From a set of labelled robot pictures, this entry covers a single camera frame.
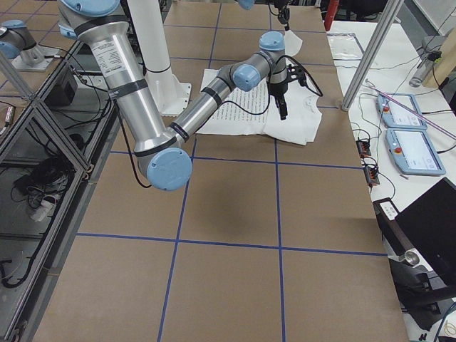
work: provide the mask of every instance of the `blue joint cap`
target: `blue joint cap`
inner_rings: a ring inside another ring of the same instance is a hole
[[[24,27],[27,27],[27,25],[22,20],[18,19],[4,21],[1,23],[1,25],[5,26],[7,29],[22,29]]]
[[[249,10],[255,4],[255,0],[239,0],[239,5],[246,10]]]
[[[60,28],[60,33],[62,36],[69,38],[69,39],[78,38],[78,36],[76,35],[76,33],[74,33],[74,30],[72,28],[69,28],[67,26],[60,25],[60,24],[58,25],[58,27]]]
[[[5,41],[0,41],[0,51],[3,52],[8,59],[15,59],[15,57],[19,56],[21,53],[17,47]]]
[[[180,148],[170,147],[157,153],[147,167],[147,178],[153,187],[174,191],[183,187],[192,174],[192,160]]]
[[[233,81],[239,89],[251,91],[259,84],[259,81],[261,81],[261,75],[254,66],[242,64],[238,66],[233,73]]]
[[[284,36],[278,31],[266,32],[259,39],[259,47],[266,51],[285,50]]]
[[[107,16],[119,6],[120,0],[62,0],[72,11],[83,16]]]

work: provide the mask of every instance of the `black monitor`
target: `black monitor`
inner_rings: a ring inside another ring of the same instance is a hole
[[[395,219],[445,284],[456,285],[456,186],[442,178]]]

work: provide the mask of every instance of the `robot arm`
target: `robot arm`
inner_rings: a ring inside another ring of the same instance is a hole
[[[190,178],[192,162],[180,149],[236,88],[249,91],[267,78],[270,93],[286,105],[288,68],[284,40],[279,32],[268,32],[260,50],[245,62],[223,67],[217,77],[166,128],[147,82],[128,42],[128,20],[119,1],[59,0],[64,34],[88,44],[135,138],[134,153],[141,173],[161,190],[176,190]]]
[[[29,66],[44,60],[35,39],[26,24],[20,20],[8,20],[0,24],[0,51],[8,59],[14,59],[20,54]]]

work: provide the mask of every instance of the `red object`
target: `red object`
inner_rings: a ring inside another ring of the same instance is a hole
[[[328,5],[328,13],[325,16],[325,30],[329,31],[333,23],[334,17],[339,8],[339,0],[331,0]]]

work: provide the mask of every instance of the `white pillar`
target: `white pillar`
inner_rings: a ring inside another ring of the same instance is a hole
[[[188,104],[192,85],[172,73],[158,0],[128,0],[143,61],[145,79],[162,115],[179,115]]]

